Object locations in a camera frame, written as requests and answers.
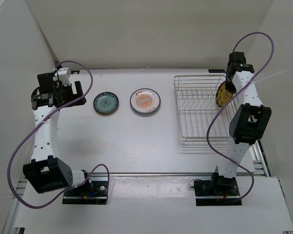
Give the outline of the yellow brown plate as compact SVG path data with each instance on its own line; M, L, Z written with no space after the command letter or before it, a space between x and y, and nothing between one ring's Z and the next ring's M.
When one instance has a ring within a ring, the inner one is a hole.
M226 82L222 82L217 89L215 101L218 107L225 106L226 103L233 97L233 92L230 92L226 89Z

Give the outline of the teal blue patterned plate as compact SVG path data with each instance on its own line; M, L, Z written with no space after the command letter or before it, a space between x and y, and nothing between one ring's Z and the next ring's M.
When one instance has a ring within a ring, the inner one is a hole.
M102 92L93 100L93 108L100 115L110 115L116 112L119 104L117 95L112 92Z

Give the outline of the white plate orange sunburst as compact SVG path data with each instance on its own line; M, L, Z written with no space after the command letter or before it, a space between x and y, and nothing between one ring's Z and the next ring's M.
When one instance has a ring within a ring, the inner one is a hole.
M141 113L151 113L160 109L161 98L155 90L141 88L131 94L129 104L132 110Z

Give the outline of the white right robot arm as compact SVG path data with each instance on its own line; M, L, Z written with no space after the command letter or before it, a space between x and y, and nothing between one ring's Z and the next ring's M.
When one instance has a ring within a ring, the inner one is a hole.
M212 174L209 188L215 195L234 187L236 170L246 151L260 140L272 114L270 107L264 106L255 85L251 82L254 68L247 64L243 52L232 52L226 71L226 79L216 92L216 105L224 107L235 101L237 110L230 121L230 142L226 158Z

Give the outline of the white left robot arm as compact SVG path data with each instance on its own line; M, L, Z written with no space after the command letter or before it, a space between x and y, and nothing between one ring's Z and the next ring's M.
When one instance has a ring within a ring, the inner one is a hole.
M56 109L83 95L79 81L75 82L77 92L73 93L70 74L68 68L39 74L39 86L31 96L35 124L42 125L35 132L33 154L30 163L23 166L23 174L39 194L75 186L80 194L87 195L93 188L92 182L86 179L85 171L73 171L60 160L58 153L57 124L60 113ZM55 113L45 119L52 111Z

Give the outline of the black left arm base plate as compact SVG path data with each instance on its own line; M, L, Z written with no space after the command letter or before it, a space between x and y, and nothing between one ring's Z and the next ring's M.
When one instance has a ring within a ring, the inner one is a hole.
M108 176L91 176L85 185L65 192L65 205L106 205L108 201Z

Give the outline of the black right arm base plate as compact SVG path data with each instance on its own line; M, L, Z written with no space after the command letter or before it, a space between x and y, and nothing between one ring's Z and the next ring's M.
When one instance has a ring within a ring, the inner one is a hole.
M188 187L194 189L196 206L241 206L240 193L237 182L233 187L215 188L211 181L192 179L188 182Z

